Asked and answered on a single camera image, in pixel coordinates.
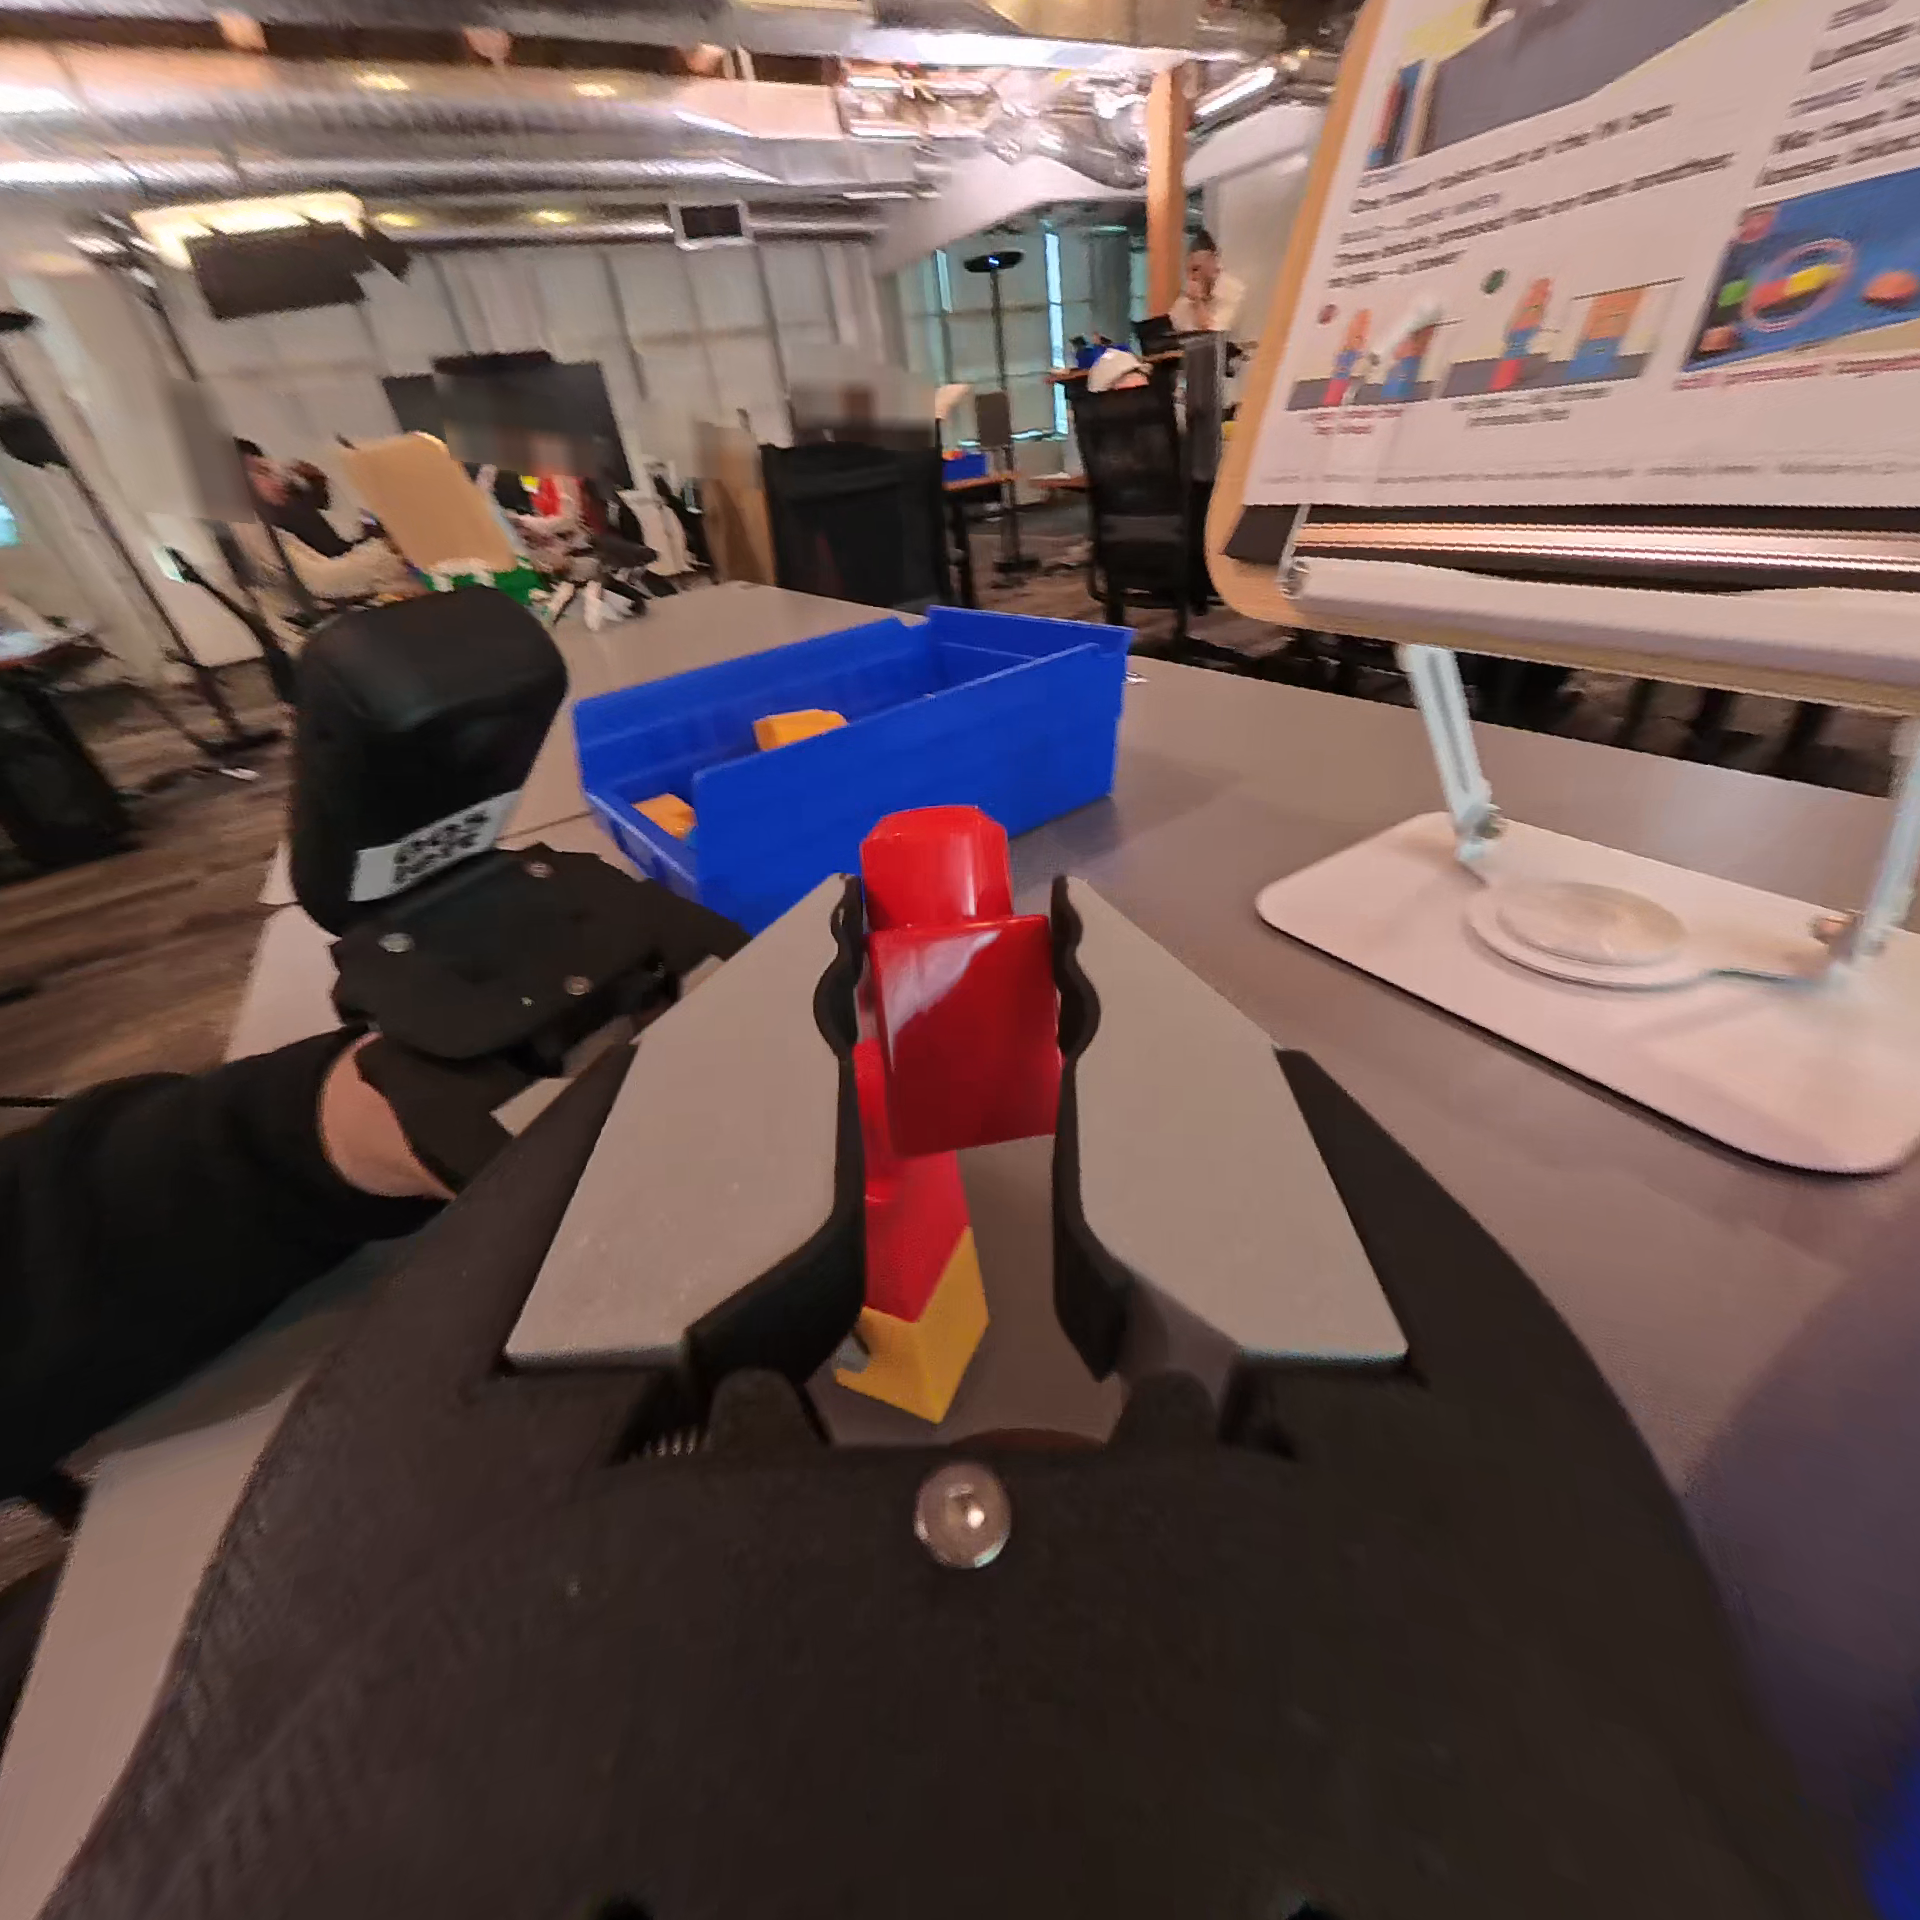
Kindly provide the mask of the person's left hand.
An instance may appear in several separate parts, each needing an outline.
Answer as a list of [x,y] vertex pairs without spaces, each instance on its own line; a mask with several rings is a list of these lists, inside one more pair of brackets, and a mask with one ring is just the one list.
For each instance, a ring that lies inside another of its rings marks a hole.
[[318,1132],[326,1163],[360,1192],[444,1205],[449,1188],[415,1157],[389,1100],[360,1071],[373,1038],[356,1038],[326,1068]]

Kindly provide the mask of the black office chair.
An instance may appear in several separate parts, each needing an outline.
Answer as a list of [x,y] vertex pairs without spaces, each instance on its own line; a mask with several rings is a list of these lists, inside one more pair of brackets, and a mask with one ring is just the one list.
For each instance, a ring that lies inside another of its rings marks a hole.
[[894,612],[953,600],[934,446],[760,446],[775,586]]
[[1136,354],[1108,348],[1070,394],[1072,431],[1087,491],[1094,596],[1110,624],[1149,600],[1188,639],[1192,586],[1192,479],[1171,386]]

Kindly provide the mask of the red mega block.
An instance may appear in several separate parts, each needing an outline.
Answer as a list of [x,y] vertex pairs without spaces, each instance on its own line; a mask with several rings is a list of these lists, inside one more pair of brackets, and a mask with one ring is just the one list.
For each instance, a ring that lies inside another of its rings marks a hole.
[[904,1155],[894,1139],[876,1040],[855,1044],[863,1163],[865,1307],[916,1323],[969,1230],[958,1155]]
[[859,847],[865,978],[894,1141],[910,1157],[1049,1139],[1063,1086],[1047,914],[1014,904],[977,806],[916,806]]

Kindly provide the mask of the blue plastic bin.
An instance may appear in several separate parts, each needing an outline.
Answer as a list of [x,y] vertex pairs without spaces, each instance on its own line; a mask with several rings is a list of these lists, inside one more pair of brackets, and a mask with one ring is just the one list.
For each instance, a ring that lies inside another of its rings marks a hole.
[[[759,933],[894,812],[975,806],[1020,837],[1104,800],[1129,654],[1119,626],[1038,615],[863,622],[576,702],[583,796],[643,877]],[[757,752],[751,722],[797,708],[848,724]],[[665,791],[689,839],[630,812]]]

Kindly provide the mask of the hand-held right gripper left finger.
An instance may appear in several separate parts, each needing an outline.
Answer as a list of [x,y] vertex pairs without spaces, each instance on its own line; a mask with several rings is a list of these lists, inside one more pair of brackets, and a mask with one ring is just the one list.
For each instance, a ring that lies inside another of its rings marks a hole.
[[863,1303],[856,882],[831,875],[630,1048],[502,1357],[806,1388]]

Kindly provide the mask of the pile of mega blocks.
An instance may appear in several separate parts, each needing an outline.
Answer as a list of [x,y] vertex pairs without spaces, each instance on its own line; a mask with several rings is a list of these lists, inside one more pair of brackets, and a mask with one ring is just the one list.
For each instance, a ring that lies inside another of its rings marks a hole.
[[[766,754],[843,728],[845,724],[845,716],[831,708],[776,711],[751,722],[751,743],[757,752]],[[630,802],[630,813],[680,840],[687,840],[697,828],[695,806],[673,791]]]

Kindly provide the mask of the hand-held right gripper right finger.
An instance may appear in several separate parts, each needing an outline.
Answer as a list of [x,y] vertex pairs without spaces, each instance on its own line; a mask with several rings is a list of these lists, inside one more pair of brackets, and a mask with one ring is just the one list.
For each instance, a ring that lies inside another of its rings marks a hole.
[[1283,1048],[1087,879],[1056,877],[1049,919],[1053,1310],[1093,1378],[1403,1362]]

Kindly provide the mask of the printed instruction sheet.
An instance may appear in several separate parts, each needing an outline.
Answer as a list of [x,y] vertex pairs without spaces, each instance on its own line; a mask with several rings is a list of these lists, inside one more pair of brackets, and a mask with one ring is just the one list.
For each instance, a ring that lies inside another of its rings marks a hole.
[[1251,507],[1904,511],[1918,4],[1369,4]]

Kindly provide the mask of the black floor lamp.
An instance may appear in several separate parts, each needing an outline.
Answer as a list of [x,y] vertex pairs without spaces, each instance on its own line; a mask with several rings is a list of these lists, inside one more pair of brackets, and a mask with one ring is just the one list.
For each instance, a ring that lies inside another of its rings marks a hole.
[[1020,475],[1014,451],[1014,404],[1011,384],[1011,357],[1006,346],[1006,309],[1001,279],[1021,263],[1021,252],[993,246],[964,258],[967,275],[980,277],[989,287],[993,386],[975,395],[977,437],[992,454],[998,479],[998,557],[997,578],[1006,586],[1023,582],[1038,559],[1023,548],[1020,515]]

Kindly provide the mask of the orange mega block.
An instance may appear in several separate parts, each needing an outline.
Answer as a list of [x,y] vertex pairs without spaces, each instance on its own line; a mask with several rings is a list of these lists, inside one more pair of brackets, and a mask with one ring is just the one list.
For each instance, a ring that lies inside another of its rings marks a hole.
[[863,1307],[831,1362],[831,1380],[848,1391],[934,1427],[992,1323],[975,1237],[961,1230],[918,1316]]

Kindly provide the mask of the studio light panel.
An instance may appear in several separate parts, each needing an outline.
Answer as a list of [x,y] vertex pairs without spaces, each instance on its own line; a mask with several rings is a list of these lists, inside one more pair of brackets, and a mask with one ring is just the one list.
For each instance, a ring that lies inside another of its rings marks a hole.
[[384,231],[349,224],[205,234],[188,237],[183,252],[199,296],[219,322],[360,303],[367,277],[405,280],[413,263]]

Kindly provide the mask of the person's left forearm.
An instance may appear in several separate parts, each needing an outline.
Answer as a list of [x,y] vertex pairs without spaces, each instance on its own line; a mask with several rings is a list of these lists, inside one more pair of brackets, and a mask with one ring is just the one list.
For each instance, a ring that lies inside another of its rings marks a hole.
[[97,1086],[4,1139],[4,1501],[445,1207],[356,1191],[326,1163],[320,1087],[356,1038]]

